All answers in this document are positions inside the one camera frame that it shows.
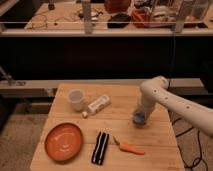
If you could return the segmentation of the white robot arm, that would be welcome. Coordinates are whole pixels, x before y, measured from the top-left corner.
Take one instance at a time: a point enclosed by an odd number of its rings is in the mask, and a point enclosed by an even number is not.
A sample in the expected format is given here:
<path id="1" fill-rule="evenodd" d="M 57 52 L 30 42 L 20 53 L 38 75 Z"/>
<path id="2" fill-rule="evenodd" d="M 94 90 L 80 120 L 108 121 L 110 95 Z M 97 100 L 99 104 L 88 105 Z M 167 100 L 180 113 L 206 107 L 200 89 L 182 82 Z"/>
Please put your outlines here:
<path id="1" fill-rule="evenodd" d="M 213 109 L 202 106 L 170 93 L 169 82 L 163 76 L 143 81 L 140 85 L 142 94 L 137 109 L 133 114 L 133 123 L 145 125 L 157 103 L 179 114 L 198 130 L 213 138 Z"/>

